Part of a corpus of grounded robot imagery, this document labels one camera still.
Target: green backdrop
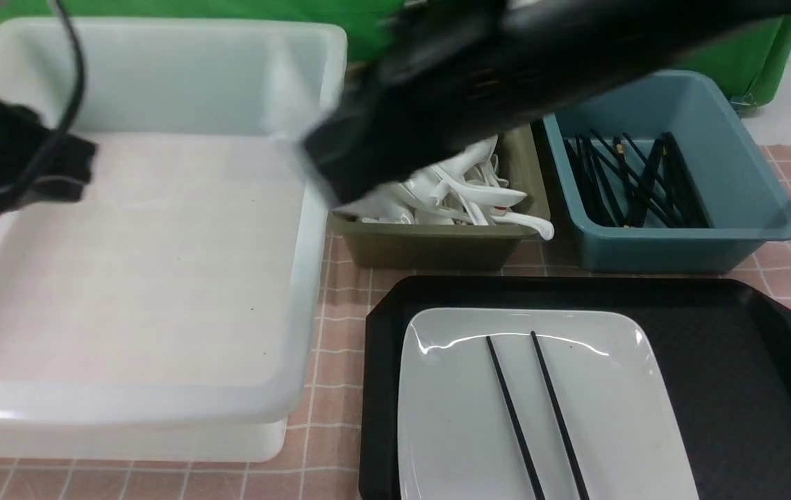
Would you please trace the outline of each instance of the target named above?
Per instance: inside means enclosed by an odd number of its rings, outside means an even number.
[[[374,57],[386,45],[381,20],[403,0],[66,0],[80,16],[250,18],[328,22],[349,37],[350,60]],[[9,0],[0,23],[48,15],[44,0]],[[756,104],[771,101],[791,47],[791,19],[774,20],[693,54],[681,66],[715,79],[729,97]]]

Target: teal plastic basket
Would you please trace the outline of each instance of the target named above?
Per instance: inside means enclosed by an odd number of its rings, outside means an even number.
[[[644,152],[661,133],[672,132],[713,227],[609,228],[591,221],[563,145],[563,138],[590,135],[591,129],[606,140],[629,133]],[[766,241],[791,240],[791,200],[738,115],[706,76],[655,73],[545,117],[544,130],[585,269],[722,273]],[[634,153],[628,149],[626,157],[632,159]],[[630,162],[630,167],[642,173],[642,162]],[[615,191],[623,192],[612,181]]]

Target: white square plate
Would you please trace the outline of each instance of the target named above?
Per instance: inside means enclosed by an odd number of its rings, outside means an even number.
[[[404,500],[533,498],[485,345],[491,335],[547,498],[578,498],[531,331],[593,499],[697,500],[658,363],[629,317],[577,310],[432,309],[401,355]]]

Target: brown plastic bin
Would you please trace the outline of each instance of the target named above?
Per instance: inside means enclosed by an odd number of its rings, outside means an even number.
[[[528,197],[513,210],[550,218],[547,190],[540,173],[531,127],[523,126],[503,135],[505,158],[500,175],[510,187]],[[540,238],[523,226],[436,226],[363,224],[331,213],[328,227],[341,234],[351,257],[360,268],[495,270],[503,267],[520,240]]]

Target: black tray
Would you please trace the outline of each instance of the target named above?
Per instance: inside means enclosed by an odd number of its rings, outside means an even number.
[[[658,358],[700,500],[791,500],[791,310],[729,279],[481,276],[404,279],[367,316],[363,500],[401,498],[401,346],[411,319],[436,307],[631,317]]]

